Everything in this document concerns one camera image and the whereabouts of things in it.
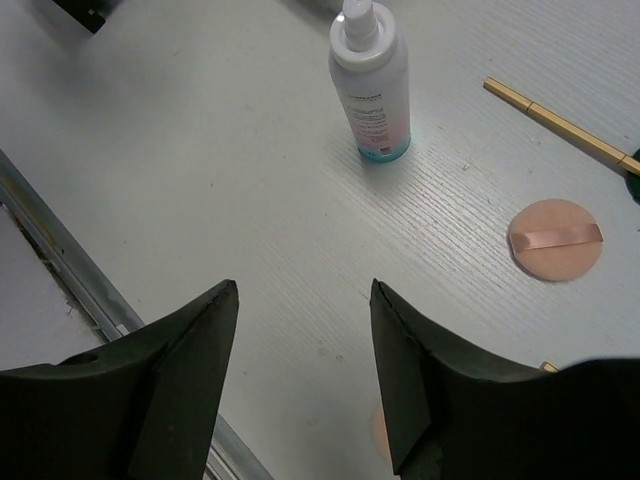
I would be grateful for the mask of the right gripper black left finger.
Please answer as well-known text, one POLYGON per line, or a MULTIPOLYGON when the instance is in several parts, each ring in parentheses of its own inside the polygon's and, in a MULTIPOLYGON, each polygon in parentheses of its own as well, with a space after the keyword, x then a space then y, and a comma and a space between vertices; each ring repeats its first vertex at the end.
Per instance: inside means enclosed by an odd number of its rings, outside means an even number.
POLYGON ((1 374, 5 479, 199 479, 239 310, 225 280, 60 364, 1 374))

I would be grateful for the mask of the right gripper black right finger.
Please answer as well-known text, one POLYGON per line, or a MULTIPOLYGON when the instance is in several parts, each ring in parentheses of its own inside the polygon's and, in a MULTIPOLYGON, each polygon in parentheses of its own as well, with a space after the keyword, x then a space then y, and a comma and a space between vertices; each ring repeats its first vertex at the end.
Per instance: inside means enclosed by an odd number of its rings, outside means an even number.
POLYGON ((639 363, 555 373, 465 340, 374 281, 371 329, 393 471, 404 479, 635 479, 639 363))

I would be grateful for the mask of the peach puff with ribbon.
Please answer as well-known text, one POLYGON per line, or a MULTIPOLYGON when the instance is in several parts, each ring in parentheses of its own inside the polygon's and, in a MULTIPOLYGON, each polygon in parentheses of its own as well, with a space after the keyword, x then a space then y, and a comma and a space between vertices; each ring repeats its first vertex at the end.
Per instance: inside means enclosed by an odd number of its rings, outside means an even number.
POLYGON ((535 202, 511 221, 507 240, 516 263, 543 281, 566 282, 598 261, 604 238, 595 217, 564 199, 535 202))

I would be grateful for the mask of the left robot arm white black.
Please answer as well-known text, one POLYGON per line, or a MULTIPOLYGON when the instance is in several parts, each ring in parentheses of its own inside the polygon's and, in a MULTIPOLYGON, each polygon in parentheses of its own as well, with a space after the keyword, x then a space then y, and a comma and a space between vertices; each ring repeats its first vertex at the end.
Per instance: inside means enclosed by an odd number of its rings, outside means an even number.
POLYGON ((114 1, 108 0, 53 0, 69 16, 91 34, 96 34, 114 10, 114 1))

